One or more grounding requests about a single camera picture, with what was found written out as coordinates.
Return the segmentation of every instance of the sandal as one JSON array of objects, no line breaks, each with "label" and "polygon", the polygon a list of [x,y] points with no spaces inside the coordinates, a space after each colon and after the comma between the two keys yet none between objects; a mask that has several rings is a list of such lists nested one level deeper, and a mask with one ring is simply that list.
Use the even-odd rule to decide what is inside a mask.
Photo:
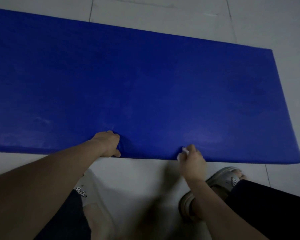
[{"label": "sandal", "polygon": [[[227,193],[229,193],[236,184],[240,181],[238,176],[233,173],[233,170],[240,170],[236,167],[225,167],[220,169],[215,174],[213,174],[206,183],[210,188],[212,187],[221,187]],[[195,196],[191,191],[186,193],[179,201],[179,213],[181,217],[188,222],[198,222],[200,219],[190,212],[190,206],[192,201],[195,199]]]}]

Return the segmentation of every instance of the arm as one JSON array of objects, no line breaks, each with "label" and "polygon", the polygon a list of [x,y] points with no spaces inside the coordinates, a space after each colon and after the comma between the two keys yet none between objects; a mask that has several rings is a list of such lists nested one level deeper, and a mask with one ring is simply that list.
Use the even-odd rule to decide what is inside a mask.
[{"label": "arm", "polygon": [[206,161],[194,145],[180,157],[180,171],[196,197],[212,239],[265,240],[258,230],[238,216],[205,182]]},{"label": "arm", "polygon": [[99,157],[120,157],[119,135],[97,133],[83,144],[0,175],[0,239],[33,239]]}]

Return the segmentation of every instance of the person's left hand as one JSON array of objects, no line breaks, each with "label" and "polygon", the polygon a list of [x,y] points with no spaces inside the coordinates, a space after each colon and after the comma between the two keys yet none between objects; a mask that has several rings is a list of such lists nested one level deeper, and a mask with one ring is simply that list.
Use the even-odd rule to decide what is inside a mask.
[{"label": "person's left hand", "polygon": [[101,157],[120,157],[121,153],[117,150],[117,145],[119,143],[120,136],[114,134],[111,130],[107,132],[99,132],[94,135],[90,140],[96,142],[101,148]]}]

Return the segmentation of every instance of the right arm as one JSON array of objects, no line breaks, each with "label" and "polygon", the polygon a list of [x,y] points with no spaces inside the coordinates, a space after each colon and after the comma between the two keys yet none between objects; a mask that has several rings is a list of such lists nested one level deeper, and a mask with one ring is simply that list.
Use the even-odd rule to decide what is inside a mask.
[{"label": "right arm", "polygon": [[180,171],[200,207],[213,240],[266,240],[263,234],[237,215],[205,182],[206,161],[194,145],[180,156]]}]

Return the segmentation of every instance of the blue foam mat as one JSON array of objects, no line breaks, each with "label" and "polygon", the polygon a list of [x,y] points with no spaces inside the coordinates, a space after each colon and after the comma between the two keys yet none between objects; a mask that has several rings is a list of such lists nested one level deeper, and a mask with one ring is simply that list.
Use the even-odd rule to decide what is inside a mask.
[{"label": "blue foam mat", "polygon": [[300,162],[271,50],[0,9],[0,151],[107,130],[122,157]]}]

